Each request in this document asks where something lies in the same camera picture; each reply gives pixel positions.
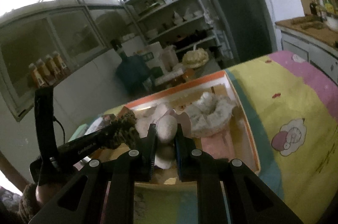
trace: white cabinet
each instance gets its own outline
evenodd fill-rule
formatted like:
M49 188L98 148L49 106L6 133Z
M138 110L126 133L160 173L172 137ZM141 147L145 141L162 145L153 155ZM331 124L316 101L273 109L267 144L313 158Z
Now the white cabinet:
M283 50L291 51L307 60L338 84L338 57L333 56L322 47L318 47L310 41L283 31L282 45Z
M293 44L290 44L282 40L283 50L291 51L294 54L297 54L299 57L309 61L309 53Z
M311 64L338 83L338 59L315 45L310 46L309 58Z
M309 43L282 32L283 50L291 51L309 61Z

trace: condiment bottle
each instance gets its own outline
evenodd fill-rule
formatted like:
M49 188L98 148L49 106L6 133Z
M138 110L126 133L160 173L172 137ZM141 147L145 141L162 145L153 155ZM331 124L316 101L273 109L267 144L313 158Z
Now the condiment bottle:
M49 85L53 85L56 82L55 77L50 73L49 69L47 68L46 64L43 60L37 60L37 67L38 71L41 74L42 78L45 82Z
M53 60L56 64L56 66L61 70L62 75L68 76L70 75L70 70L65 64L65 62L62 60L60 54L57 51L53 52Z
M53 58L47 54L46 55L46 66L49 69L49 71L54 75L56 79L62 79L63 75L61 73L61 70L56 66Z
M325 12L324 2L323 2L323 0L318 0L318 1L319 1L321 13L322 13L322 18L323 18L324 21L326 21L327 20L327 15L326 15L326 12Z
M46 84L46 82L43 80L43 78L42 78L41 74L39 73L38 68L35 64L31 63L28 66L28 68L30 70L30 75L32 76L33 81L34 81L34 83L35 83L35 85L38 89L48 86Z
M312 15L317 15L317 10L316 10L316 0L312 0L312 2L310 2L310 11Z
M330 13L335 13L335 9L333 8L332 2L331 0L325 0L325 8L327 10L327 12Z

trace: refrigerator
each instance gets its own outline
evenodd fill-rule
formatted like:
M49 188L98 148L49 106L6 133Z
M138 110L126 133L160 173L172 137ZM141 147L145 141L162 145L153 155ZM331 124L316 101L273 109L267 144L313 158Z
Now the refrigerator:
M211 0L211 3L221 20L236 63L272 52L260 0Z

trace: white dish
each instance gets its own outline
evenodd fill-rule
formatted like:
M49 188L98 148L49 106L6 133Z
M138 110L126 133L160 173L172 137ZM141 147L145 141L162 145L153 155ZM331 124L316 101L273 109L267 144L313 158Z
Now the white dish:
M186 21L188 21L188 20L191 20L193 17L194 17L193 14L188 14L188 15L185 15L185 16L183 17L183 19L185 19Z
M331 30L338 32L338 20L337 19L327 16L327 21L325 22L325 24Z
M146 32L146 36L149 39L155 38L158 35L158 30L156 28L150 29L148 32Z
M194 15L195 15L196 17L199 17L199 16L202 16L202 15L203 15L203 12L202 12L201 10L197 10L197 11L194 12Z
M175 19L175 20L173 20L173 22L176 25L180 25L181 23L183 23L183 18Z

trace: hand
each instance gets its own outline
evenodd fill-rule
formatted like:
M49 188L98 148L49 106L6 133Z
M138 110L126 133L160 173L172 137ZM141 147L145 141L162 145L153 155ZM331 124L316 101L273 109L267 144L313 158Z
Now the hand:
M42 186L37 186L35 190L35 198L40 209L51 200L64 186L62 183L50 183Z

